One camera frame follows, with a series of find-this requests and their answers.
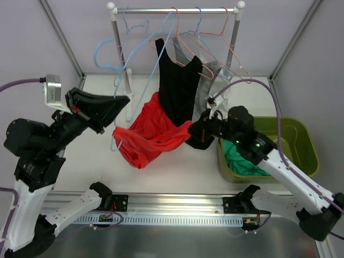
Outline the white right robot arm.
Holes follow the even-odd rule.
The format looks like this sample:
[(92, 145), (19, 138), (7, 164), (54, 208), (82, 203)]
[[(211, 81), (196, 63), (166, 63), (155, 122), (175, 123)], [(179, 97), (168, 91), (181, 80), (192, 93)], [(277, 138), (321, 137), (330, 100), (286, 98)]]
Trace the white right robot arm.
[(227, 119), (219, 119), (216, 111), (207, 109), (192, 123), (188, 132), (199, 140), (208, 135), (228, 140), (246, 160), (257, 165), (292, 193), (291, 198), (274, 195), (256, 185), (250, 185), (240, 199), (246, 213), (256, 209), (287, 218), (317, 241), (324, 241), (343, 215), (343, 194), (325, 189), (292, 161), (282, 148), (254, 126), (254, 117), (244, 106), (230, 108)]

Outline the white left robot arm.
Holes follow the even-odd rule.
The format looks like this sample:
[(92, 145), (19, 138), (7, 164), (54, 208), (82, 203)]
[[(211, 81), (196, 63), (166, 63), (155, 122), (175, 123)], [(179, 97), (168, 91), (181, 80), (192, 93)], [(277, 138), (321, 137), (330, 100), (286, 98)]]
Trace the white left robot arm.
[(104, 133), (130, 102), (127, 96), (93, 95), (77, 88), (69, 90), (65, 100), (65, 107), (55, 108), (51, 125), (19, 118), (6, 131), (4, 147), (18, 162), (13, 205), (2, 230), (1, 253), (5, 257), (39, 256), (76, 219), (111, 206), (112, 191), (96, 182), (64, 207), (49, 214), (40, 212), (65, 162), (66, 147), (87, 129)]

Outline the red tank top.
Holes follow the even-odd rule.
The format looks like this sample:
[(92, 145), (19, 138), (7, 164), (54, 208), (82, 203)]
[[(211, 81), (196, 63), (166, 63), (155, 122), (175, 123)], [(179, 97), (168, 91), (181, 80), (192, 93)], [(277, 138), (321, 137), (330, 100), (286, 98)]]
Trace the red tank top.
[(162, 153), (173, 151), (190, 137), (192, 121), (175, 126), (154, 93), (129, 128), (116, 127), (112, 136), (123, 158), (138, 169), (145, 168)]

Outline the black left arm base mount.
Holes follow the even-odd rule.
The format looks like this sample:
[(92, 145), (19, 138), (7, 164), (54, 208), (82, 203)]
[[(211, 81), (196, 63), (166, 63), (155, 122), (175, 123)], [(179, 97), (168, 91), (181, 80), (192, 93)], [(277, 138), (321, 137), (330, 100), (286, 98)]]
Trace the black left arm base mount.
[(127, 212), (128, 209), (128, 195), (114, 194), (110, 200), (109, 211)]

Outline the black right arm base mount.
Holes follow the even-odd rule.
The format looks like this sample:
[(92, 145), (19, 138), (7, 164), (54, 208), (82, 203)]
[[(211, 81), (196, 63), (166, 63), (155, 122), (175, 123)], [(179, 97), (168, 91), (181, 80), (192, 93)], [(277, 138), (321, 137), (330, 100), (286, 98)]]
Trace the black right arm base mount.
[(247, 201), (238, 196), (227, 196), (222, 198), (224, 214), (245, 214), (251, 211)]

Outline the light blue hanger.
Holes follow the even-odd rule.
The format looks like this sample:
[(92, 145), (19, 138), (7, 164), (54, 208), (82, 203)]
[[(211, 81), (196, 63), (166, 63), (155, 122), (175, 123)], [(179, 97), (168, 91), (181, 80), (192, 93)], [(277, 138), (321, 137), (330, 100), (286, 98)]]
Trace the light blue hanger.
[[(121, 80), (124, 81), (125, 87), (129, 88), (129, 91), (131, 91), (131, 85), (130, 85), (130, 75), (128, 74), (128, 64), (130, 63), (130, 58), (132, 54), (129, 54), (128, 57), (126, 57), (125, 51), (128, 49), (128, 46), (126, 46), (127, 42), (133, 37), (132, 31), (143, 29), (141, 31), (142, 37), (144, 38), (147, 30), (149, 28), (149, 20), (146, 19), (141, 24), (134, 24), (132, 26), (129, 26), (127, 20), (126, 20), (126, 14), (131, 8), (129, 6), (126, 6), (123, 8), (123, 11), (120, 12), (119, 9), (117, 9), (117, 14), (113, 15), (114, 21), (112, 21), (113, 25), (113, 34), (114, 34), (114, 40), (116, 42), (116, 47), (118, 50), (118, 56), (119, 56), (119, 69), (121, 70)], [(124, 38), (121, 39), (119, 28), (117, 24), (117, 18), (121, 15), (124, 25), (125, 25), (125, 35)]]

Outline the green tank top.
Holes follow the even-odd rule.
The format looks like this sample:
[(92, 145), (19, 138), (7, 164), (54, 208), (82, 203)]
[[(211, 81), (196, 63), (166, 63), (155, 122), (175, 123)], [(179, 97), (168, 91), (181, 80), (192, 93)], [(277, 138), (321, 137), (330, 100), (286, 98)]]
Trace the green tank top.
[(237, 147), (230, 141), (223, 141), (226, 164), (231, 171), (240, 176), (270, 176), (265, 170), (245, 160), (237, 151)]

